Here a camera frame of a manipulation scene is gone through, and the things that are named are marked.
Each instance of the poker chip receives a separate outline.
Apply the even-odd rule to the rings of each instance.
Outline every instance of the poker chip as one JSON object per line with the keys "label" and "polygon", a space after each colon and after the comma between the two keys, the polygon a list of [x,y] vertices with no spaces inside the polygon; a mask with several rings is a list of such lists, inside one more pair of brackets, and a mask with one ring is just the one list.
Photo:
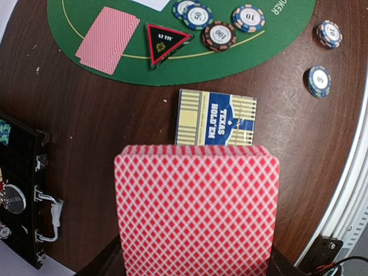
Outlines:
{"label": "poker chip", "polygon": [[172,6],[173,15],[180,20],[183,20],[184,11],[191,5],[199,3],[198,0],[177,0]]}
{"label": "poker chip", "polygon": [[12,234],[12,230],[0,222],[0,240],[6,240]]}
{"label": "poker chip", "polygon": [[12,214],[22,213],[26,206],[26,199],[22,190],[12,184],[4,184],[0,192],[3,207]]}
{"label": "poker chip", "polygon": [[213,22],[213,12],[209,7],[195,3],[184,10],[182,18],[190,29],[203,30]]}
{"label": "poker chip", "polygon": [[308,72],[308,89],[316,98],[325,98],[331,92],[331,74],[323,66],[313,66]]}
{"label": "poker chip", "polygon": [[316,33],[319,42],[329,49],[336,49],[343,41],[341,29],[330,20],[323,21]]}
{"label": "poker chip", "polygon": [[236,42],[235,28],[229,23],[215,21],[203,31],[202,42],[213,52],[224,52]]}
{"label": "poker chip", "polygon": [[266,19],[261,9],[247,4],[233,12],[232,22],[242,32],[254,33],[263,28]]}

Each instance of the poker table layout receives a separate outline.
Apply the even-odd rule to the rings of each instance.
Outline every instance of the poker table layout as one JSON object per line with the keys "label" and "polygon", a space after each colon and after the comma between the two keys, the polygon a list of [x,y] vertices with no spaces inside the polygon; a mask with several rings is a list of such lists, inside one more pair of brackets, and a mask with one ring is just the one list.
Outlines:
{"label": "poker table layout", "polygon": [[[280,54],[305,29],[316,1],[253,0],[252,5],[264,12],[265,26],[255,33],[237,31],[237,43],[223,53],[208,50],[201,41],[200,31],[189,29],[182,20],[174,17],[174,3],[175,0],[171,0],[163,11],[158,12],[133,1],[48,0],[48,21],[60,49],[86,70],[139,85],[182,85],[233,75]],[[233,11],[243,5],[244,1],[201,0],[201,3],[212,9],[215,20],[231,22]],[[75,56],[83,38],[105,6],[141,19],[113,75],[83,66]],[[194,39],[157,69],[151,70],[146,24],[157,24],[186,32],[194,35]]]}
{"label": "poker table layout", "polygon": [[[77,2],[86,3],[64,0],[70,21],[84,36],[101,7],[113,3],[119,8],[123,7],[120,2],[128,1],[100,1],[98,6],[88,5],[85,9]],[[206,3],[221,14],[211,2],[217,1]],[[241,4],[233,0],[218,2],[224,3],[222,7],[231,3],[222,14],[228,17]],[[232,62],[225,61],[230,68],[223,75],[198,77],[193,72],[197,65],[190,64],[189,59],[180,61],[188,62],[187,67],[171,65],[176,61],[168,60],[143,81],[150,85],[168,84],[170,79],[172,83],[181,83],[175,76],[182,74],[193,78],[187,82],[214,80],[156,87],[104,78],[72,62],[70,56],[82,38],[65,22],[61,0],[18,1],[0,44],[0,109],[27,125],[52,133],[48,192],[63,199],[64,208],[59,240],[46,245],[49,256],[79,271],[118,235],[113,159],[128,144],[174,143],[179,89],[257,98],[254,144],[265,146],[281,163],[274,245],[292,262],[300,256],[335,191],[355,135],[366,76],[367,9],[361,0],[325,0],[316,4],[310,0],[288,0],[280,15],[287,19],[285,25],[275,18],[276,26],[271,30],[270,11],[278,2],[250,1],[263,8],[267,16],[264,34],[228,53],[203,57],[222,59],[223,55],[230,55],[235,61],[260,65],[249,66],[246,71],[248,65],[233,70]],[[59,20],[59,25],[67,28],[61,32],[71,36],[70,46],[60,47],[50,31],[51,3],[59,5],[52,20]],[[144,18],[139,13],[145,8],[134,5],[136,9],[129,3],[127,12]],[[288,5],[296,15],[287,11]],[[157,13],[153,23],[188,30],[171,15],[170,9]],[[145,13],[155,12],[147,8]],[[325,49],[315,37],[315,28],[326,19],[337,23],[344,35],[341,46],[334,50]],[[283,28],[293,24],[298,31],[290,33],[290,29]],[[276,36],[278,40],[273,40],[272,45],[260,43]],[[135,45],[136,39],[126,53],[138,55],[135,47],[145,49],[143,42]],[[193,43],[193,49],[189,44],[188,49],[183,48],[176,55],[197,52],[194,50],[200,47],[199,42]],[[247,53],[247,47],[254,52]],[[332,76],[332,91],[326,99],[314,98],[302,80],[304,72],[315,65],[326,67]],[[137,74],[148,73],[145,69],[140,72],[132,66],[128,68]],[[202,68],[211,70],[211,65]],[[163,76],[169,69],[175,72],[170,72],[162,83],[156,80],[155,74]]]}

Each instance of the deck of cards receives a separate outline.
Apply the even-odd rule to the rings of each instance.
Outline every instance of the deck of cards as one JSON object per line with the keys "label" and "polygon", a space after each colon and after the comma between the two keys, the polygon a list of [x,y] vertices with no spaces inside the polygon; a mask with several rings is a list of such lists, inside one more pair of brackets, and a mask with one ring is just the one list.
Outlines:
{"label": "deck of cards", "polygon": [[133,145],[114,165],[127,275],[266,275],[279,185],[267,149]]}
{"label": "deck of cards", "polygon": [[104,7],[75,56],[81,64],[113,75],[139,22],[132,14]]}

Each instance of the stack of poker chips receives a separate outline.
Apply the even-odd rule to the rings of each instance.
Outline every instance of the stack of poker chips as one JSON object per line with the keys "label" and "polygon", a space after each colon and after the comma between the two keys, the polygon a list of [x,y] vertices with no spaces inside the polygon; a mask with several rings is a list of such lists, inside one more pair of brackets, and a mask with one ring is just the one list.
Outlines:
{"label": "stack of poker chips", "polygon": [[190,29],[204,30],[213,22],[214,15],[211,8],[201,3],[194,3],[184,9],[182,19],[185,25],[187,25]]}
{"label": "stack of poker chips", "polygon": [[332,88],[331,74],[323,66],[313,66],[308,72],[309,92],[318,99],[328,96]]}
{"label": "stack of poker chips", "polygon": [[330,20],[325,20],[316,29],[317,38],[328,49],[336,49],[343,41],[339,26]]}
{"label": "stack of poker chips", "polygon": [[213,52],[224,52],[236,42],[235,28],[229,23],[215,21],[203,31],[202,42],[207,49]]}
{"label": "stack of poker chips", "polygon": [[199,3],[198,0],[177,0],[172,6],[172,13],[177,19],[183,20],[183,14],[187,8],[197,3]]}
{"label": "stack of poker chips", "polygon": [[233,12],[232,22],[242,32],[254,33],[263,28],[266,19],[261,9],[252,5],[243,5]]}

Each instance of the wooden table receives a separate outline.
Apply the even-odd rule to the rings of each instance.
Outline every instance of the wooden table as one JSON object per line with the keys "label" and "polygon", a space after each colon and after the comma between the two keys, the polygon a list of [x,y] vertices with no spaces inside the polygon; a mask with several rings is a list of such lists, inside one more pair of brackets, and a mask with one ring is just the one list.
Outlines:
{"label": "wooden table", "polygon": [[[54,42],[46,5],[20,0],[10,20],[0,46],[0,109],[53,134],[48,187],[65,205],[60,238],[47,253],[79,271],[116,237],[113,159],[127,144],[172,144],[178,91],[188,88],[258,98],[254,142],[281,162],[275,245],[295,261],[328,206],[354,137],[367,61],[365,2],[317,1],[305,32],[274,59],[181,87],[128,85],[81,69]],[[333,51],[312,38],[325,19],[344,34]],[[323,100],[302,81],[317,64],[332,74],[333,91]]]}

